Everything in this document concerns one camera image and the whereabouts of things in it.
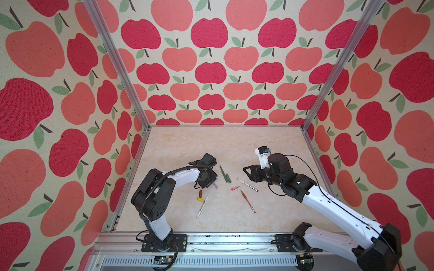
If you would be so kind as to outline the green pen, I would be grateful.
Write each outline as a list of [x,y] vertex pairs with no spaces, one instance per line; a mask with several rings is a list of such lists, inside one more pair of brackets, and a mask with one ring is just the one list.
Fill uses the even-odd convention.
[[224,178],[225,182],[226,182],[226,183],[228,183],[228,181],[227,181],[227,176],[226,176],[226,174],[225,174],[225,172],[224,172],[224,170],[223,170],[222,166],[221,166],[221,165],[219,165],[219,168],[220,168],[220,171],[221,171],[221,173],[222,173],[222,176],[223,176],[223,178]]

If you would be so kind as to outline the red pen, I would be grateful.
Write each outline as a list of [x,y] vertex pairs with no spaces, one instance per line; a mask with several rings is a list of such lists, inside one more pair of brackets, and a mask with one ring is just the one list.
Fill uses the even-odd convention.
[[252,204],[249,202],[247,196],[245,195],[245,193],[241,190],[241,195],[243,196],[243,198],[246,200],[247,204],[249,205],[249,207],[251,208],[251,210],[253,211],[253,213],[256,214],[256,211],[254,209],[254,207],[252,206]]

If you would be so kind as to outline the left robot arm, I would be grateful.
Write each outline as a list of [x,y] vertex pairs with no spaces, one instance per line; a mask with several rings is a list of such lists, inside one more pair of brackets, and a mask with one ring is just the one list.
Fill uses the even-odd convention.
[[175,189],[194,184],[205,189],[214,183],[217,174],[213,168],[217,160],[206,153],[202,159],[168,172],[151,169],[134,192],[131,204],[144,221],[149,234],[159,243],[172,243],[173,229],[169,226],[165,212]]

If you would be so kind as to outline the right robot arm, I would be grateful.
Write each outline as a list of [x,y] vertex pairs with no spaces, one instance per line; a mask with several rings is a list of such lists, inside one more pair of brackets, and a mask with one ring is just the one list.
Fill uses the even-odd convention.
[[345,231],[344,235],[336,234],[303,222],[292,232],[290,241],[276,240],[277,244],[299,252],[312,248],[328,251],[356,263],[363,271],[401,269],[401,233],[395,226],[371,220],[324,192],[314,179],[294,172],[288,155],[270,154],[265,149],[257,152],[257,157],[258,165],[243,169],[251,181],[280,187],[284,195],[317,210]]

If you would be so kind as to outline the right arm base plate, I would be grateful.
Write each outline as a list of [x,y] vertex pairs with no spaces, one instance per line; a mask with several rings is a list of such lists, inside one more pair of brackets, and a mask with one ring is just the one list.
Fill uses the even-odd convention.
[[303,237],[293,237],[292,234],[276,234],[271,244],[277,247],[278,252],[323,252],[322,249],[310,247]]

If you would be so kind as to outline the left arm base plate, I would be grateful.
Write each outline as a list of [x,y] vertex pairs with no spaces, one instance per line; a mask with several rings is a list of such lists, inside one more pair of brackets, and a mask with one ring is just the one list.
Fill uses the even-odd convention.
[[160,240],[147,234],[142,242],[142,252],[186,252],[188,243],[187,234],[172,234],[168,236],[168,240]]

